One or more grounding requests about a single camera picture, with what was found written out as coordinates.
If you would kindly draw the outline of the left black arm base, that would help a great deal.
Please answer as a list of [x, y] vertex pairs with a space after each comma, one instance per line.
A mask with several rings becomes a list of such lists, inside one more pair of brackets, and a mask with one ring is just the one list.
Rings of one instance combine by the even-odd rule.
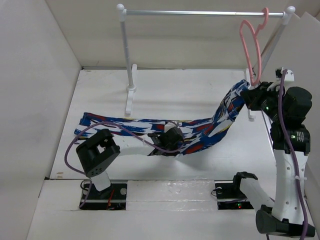
[[127, 181], [112, 181], [111, 188], [99, 192], [93, 184], [90, 188], [90, 182], [88, 180], [83, 180], [80, 183], [80, 188], [80, 210], [122, 211], [126, 209]]

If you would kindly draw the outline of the white clothes rack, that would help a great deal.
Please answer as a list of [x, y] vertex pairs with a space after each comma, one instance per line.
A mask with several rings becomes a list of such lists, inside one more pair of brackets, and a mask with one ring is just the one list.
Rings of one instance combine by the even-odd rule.
[[[255, 17], [263, 18], [263, 22], [260, 23], [257, 28], [248, 20], [243, 20], [239, 27], [239, 36], [243, 46], [245, 59], [247, 63], [246, 76], [249, 77], [250, 86], [257, 87], [261, 81], [262, 73], [265, 70], [267, 63], [279, 42], [284, 29], [289, 24], [291, 18], [296, 13], [296, 8], [294, 6], [289, 6], [283, 12], [270, 12], [268, 8], [263, 8], [261, 12], [239, 12], [239, 11], [186, 11], [186, 10], [130, 10], [126, 9], [123, 4], [118, 4], [116, 6], [116, 11], [118, 15], [118, 20], [120, 23], [125, 66], [128, 78], [127, 85], [127, 100], [125, 105], [124, 114], [128, 117], [133, 111], [133, 101], [137, 87], [135, 85], [135, 80], [137, 79], [138, 66], [132, 64], [130, 58], [128, 35], [126, 30], [126, 19], [128, 16], [204, 16], [204, 17]], [[269, 38], [269, 42], [265, 46], [264, 50], [261, 50], [258, 35], [262, 31], [270, 18], [281, 19], [281, 24], [275, 31], [274, 35]], [[250, 55], [248, 51], [248, 46], [243, 35], [243, 28], [248, 27], [256, 50], [257, 62], [252, 65], [250, 60]]]

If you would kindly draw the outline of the blue patterned trousers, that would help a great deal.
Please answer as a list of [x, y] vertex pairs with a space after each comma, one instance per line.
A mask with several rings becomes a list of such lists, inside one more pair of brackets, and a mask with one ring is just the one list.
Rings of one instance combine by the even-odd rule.
[[102, 129], [108, 129], [113, 136], [124, 139], [138, 137], [138, 145], [150, 133], [164, 133], [166, 121], [179, 124], [184, 142], [176, 156], [190, 155], [206, 150], [220, 142], [235, 122], [245, 102], [241, 93], [249, 90], [250, 84], [242, 79], [233, 85], [221, 100], [210, 118], [195, 120], [137, 119], [109, 117], [85, 112], [74, 130], [80, 141], [89, 139]]

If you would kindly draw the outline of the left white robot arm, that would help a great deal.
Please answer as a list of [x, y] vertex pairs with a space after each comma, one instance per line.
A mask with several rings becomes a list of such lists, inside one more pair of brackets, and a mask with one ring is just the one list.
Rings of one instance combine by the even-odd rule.
[[176, 156], [184, 142], [182, 131], [172, 127], [162, 133], [148, 133], [138, 145], [139, 140], [125, 141], [118, 146], [108, 129], [102, 129], [76, 148], [76, 153], [85, 173], [92, 181], [94, 192], [100, 198], [107, 198], [112, 191], [112, 183], [107, 168], [118, 156]]

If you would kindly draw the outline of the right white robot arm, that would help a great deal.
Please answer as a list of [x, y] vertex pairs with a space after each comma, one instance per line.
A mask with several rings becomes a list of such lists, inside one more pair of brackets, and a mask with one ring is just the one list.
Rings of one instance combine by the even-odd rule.
[[303, 125], [312, 95], [301, 87], [285, 89], [279, 82], [262, 82], [241, 94], [252, 111], [263, 111], [272, 121], [270, 136], [276, 163], [276, 192], [271, 199], [253, 173], [237, 172], [231, 191], [245, 197], [255, 210], [260, 234], [288, 238], [315, 236], [303, 205], [304, 170], [311, 151], [311, 135]]

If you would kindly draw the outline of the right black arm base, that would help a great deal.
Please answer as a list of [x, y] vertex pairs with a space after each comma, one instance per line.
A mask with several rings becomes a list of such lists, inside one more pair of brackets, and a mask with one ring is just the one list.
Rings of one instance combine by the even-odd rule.
[[261, 209], [261, 200], [254, 188], [247, 184], [248, 178], [238, 180], [215, 180], [211, 191], [217, 200], [218, 210], [255, 210]]

